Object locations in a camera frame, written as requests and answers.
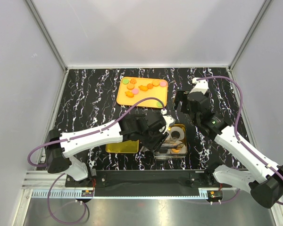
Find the black sandwich cookie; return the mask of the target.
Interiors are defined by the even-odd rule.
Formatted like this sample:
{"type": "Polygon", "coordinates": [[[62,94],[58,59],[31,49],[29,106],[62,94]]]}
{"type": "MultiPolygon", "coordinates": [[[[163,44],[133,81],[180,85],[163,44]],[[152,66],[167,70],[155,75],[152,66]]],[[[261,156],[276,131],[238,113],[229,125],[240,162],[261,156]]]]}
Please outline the black sandwich cookie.
{"type": "Polygon", "coordinates": [[[181,134],[178,131],[173,131],[173,132],[170,133],[170,136],[171,136],[172,139],[178,140],[180,138],[181,134]]]}

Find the gold tin lid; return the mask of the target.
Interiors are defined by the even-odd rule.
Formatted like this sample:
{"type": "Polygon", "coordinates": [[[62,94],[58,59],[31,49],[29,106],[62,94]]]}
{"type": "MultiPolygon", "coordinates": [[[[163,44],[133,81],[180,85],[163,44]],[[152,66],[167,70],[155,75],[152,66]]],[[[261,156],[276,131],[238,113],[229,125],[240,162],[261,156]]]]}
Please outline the gold tin lid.
{"type": "Polygon", "coordinates": [[[107,153],[137,153],[139,151],[139,141],[125,141],[106,145],[107,153]]]}

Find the gold cookie tin box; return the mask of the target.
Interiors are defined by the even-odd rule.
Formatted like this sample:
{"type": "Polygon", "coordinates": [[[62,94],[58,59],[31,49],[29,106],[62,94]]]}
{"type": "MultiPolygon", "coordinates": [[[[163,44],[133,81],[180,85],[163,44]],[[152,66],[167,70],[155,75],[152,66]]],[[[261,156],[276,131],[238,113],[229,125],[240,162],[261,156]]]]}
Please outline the gold cookie tin box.
{"type": "MultiPolygon", "coordinates": [[[[185,126],[183,124],[175,124],[173,126],[179,126],[179,127],[185,128],[185,126]]],[[[170,138],[169,132],[170,132],[171,127],[169,127],[168,130],[166,131],[167,134],[168,134],[168,137],[166,138],[166,140],[162,144],[167,143],[168,141],[171,141],[171,140],[175,141],[174,139],[170,138]]],[[[181,142],[183,142],[186,145],[186,150],[187,150],[186,136],[185,136],[184,140],[181,140],[181,142]]],[[[169,150],[164,151],[162,153],[159,152],[159,150],[158,150],[158,151],[154,152],[153,156],[156,160],[165,161],[165,160],[176,159],[176,158],[177,159],[184,158],[186,156],[186,154],[171,154],[170,149],[169,149],[169,150]]]]}

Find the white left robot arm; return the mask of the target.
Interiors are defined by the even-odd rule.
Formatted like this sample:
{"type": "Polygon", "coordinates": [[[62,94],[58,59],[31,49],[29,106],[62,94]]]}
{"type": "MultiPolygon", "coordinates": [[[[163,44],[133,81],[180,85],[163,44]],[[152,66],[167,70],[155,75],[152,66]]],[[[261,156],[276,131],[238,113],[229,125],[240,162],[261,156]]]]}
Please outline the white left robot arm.
{"type": "Polygon", "coordinates": [[[162,113],[150,118],[144,114],[128,114],[81,131],[61,133],[53,129],[47,136],[44,148],[47,172],[65,173],[81,186],[88,186],[92,182],[92,174],[87,165],[76,158],[78,153],[125,141],[139,141],[149,151],[156,152],[167,139],[167,130],[174,123],[171,115],[162,113]]]}

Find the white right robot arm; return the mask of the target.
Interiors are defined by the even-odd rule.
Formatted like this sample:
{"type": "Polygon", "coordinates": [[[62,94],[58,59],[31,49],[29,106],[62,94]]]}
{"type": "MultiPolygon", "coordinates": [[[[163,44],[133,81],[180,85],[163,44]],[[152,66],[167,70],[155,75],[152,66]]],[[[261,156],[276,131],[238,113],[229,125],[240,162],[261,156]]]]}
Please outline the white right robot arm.
{"type": "Polygon", "coordinates": [[[192,90],[176,92],[173,109],[181,104],[181,112],[190,116],[201,134],[229,151],[248,171],[217,163],[206,169],[205,182],[212,187],[219,183],[236,187],[248,192],[262,207],[270,209],[283,196],[283,165],[264,156],[238,133],[240,112],[232,126],[222,115],[212,112],[208,95],[210,79],[193,78],[192,90]]]}

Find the white paper cup front-right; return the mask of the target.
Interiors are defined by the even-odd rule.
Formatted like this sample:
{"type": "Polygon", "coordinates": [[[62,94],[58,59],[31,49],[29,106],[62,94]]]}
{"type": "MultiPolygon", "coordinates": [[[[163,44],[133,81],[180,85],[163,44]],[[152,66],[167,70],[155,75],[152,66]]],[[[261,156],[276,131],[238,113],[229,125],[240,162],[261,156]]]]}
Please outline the white paper cup front-right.
{"type": "Polygon", "coordinates": [[[186,154],[186,145],[181,141],[175,141],[170,149],[171,154],[186,154]]]}

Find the yellow cat-shaped cookie left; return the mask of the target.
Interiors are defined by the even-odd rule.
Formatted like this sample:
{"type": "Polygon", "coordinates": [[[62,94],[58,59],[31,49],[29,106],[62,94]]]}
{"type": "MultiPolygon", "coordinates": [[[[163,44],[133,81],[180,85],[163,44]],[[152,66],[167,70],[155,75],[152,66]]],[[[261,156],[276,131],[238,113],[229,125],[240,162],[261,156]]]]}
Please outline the yellow cat-shaped cookie left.
{"type": "Polygon", "coordinates": [[[133,98],[134,97],[134,93],[130,92],[130,91],[126,91],[125,95],[129,98],[133,98]]]}

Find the yellow cat-shaped cookie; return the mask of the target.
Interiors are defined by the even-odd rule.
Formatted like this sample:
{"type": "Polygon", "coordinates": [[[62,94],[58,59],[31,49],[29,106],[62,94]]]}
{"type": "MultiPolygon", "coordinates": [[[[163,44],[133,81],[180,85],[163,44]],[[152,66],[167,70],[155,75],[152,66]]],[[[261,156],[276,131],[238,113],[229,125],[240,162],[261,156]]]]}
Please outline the yellow cat-shaped cookie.
{"type": "Polygon", "coordinates": [[[140,89],[141,91],[147,91],[147,90],[148,90],[148,87],[147,87],[147,86],[140,85],[140,86],[139,86],[139,89],[140,89]]]}
{"type": "Polygon", "coordinates": [[[125,95],[129,98],[133,98],[134,97],[134,93],[130,92],[130,91],[126,91],[125,95]]]}

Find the yellow cat-shaped cookie centre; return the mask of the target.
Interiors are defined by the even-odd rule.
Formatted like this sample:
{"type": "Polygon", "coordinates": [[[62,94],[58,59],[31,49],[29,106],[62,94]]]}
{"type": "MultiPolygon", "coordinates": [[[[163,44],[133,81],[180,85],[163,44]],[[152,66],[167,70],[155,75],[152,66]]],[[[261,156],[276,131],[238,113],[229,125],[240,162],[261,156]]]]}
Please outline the yellow cat-shaped cookie centre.
{"type": "Polygon", "coordinates": [[[140,86],[139,86],[139,89],[140,89],[141,91],[147,91],[147,90],[148,90],[148,87],[147,87],[147,86],[140,85],[140,86]]]}

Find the yellow plastic tray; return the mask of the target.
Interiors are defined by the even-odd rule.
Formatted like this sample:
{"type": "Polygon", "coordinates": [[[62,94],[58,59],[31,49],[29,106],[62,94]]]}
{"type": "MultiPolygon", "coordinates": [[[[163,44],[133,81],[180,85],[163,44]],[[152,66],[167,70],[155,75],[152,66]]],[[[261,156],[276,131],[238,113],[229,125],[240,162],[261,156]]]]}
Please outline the yellow plastic tray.
{"type": "Polygon", "coordinates": [[[146,99],[145,101],[138,104],[140,107],[147,107],[147,108],[158,108],[156,103],[160,102],[163,107],[167,105],[167,94],[168,94],[168,82],[163,79],[151,79],[151,78],[136,78],[136,77],[124,77],[120,81],[118,94],[117,94],[117,103],[119,105],[126,105],[126,106],[132,106],[135,103],[146,99]],[[125,95],[126,91],[132,92],[132,90],[129,90],[127,88],[128,84],[123,84],[122,80],[128,79],[129,83],[131,79],[135,79],[137,81],[136,84],[134,84],[134,88],[139,90],[139,93],[137,95],[134,95],[133,98],[129,98],[125,95]],[[160,85],[155,87],[153,86],[152,89],[148,89],[147,91],[141,91],[139,89],[140,85],[147,86],[147,84],[151,83],[153,81],[165,81],[167,85],[165,87],[161,87],[160,85]]]}

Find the orange swirl cookie centre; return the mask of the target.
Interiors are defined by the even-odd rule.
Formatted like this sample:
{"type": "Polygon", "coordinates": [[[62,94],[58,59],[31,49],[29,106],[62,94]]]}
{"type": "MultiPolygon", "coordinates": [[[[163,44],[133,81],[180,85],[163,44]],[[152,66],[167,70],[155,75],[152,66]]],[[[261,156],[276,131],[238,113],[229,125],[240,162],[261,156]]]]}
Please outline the orange swirl cookie centre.
{"type": "Polygon", "coordinates": [[[148,89],[152,89],[153,88],[153,85],[151,83],[147,84],[147,88],[148,89]]]}

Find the orange swirl cookie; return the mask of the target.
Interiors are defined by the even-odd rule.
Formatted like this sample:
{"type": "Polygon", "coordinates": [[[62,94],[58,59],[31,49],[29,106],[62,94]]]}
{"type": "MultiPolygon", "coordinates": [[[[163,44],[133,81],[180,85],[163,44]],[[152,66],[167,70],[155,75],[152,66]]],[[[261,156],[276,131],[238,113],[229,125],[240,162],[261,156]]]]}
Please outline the orange swirl cookie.
{"type": "Polygon", "coordinates": [[[131,80],[130,80],[130,83],[131,83],[131,84],[136,84],[137,81],[136,81],[135,79],[131,79],[131,80]]]}
{"type": "Polygon", "coordinates": [[[148,89],[152,89],[153,88],[153,85],[151,83],[147,84],[147,88],[148,89]]]}

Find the yellow dotted cookie top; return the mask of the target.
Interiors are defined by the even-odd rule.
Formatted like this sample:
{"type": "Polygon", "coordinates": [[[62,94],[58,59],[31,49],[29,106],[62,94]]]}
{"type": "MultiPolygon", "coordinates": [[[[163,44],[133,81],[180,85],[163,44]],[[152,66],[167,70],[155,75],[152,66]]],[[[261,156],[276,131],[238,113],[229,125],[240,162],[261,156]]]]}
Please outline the yellow dotted cookie top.
{"type": "Polygon", "coordinates": [[[159,81],[153,81],[152,84],[153,84],[153,86],[157,87],[157,86],[160,85],[160,82],[159,81]]]}

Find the orange swirl cookie left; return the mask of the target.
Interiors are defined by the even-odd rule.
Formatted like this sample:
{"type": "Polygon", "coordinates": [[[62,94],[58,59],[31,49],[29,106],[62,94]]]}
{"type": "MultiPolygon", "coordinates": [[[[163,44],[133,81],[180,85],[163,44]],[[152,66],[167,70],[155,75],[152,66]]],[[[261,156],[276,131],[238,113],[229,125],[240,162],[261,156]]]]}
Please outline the orange swirl cookie left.
{"type": "Polygon", "coordinates": [[[130,80],[130,83],[131,83],[131,84],[136,84],[137,81],[136,81],[135,79],[131,79],[131,80],[130,80]]]}

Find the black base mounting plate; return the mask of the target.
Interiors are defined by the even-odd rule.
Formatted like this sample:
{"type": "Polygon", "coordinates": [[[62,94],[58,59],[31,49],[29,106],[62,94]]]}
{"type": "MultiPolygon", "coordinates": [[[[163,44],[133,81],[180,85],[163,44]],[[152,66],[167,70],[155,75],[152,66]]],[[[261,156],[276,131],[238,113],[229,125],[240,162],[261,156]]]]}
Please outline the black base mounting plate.
{"type": "Polygon", "coordinates": [[[203,170],[98,170],[79,182],[67,176],[65,186],[95,188],[96,198],[192,198],[200,197],[199,189],[220,188],[203,170]]]}

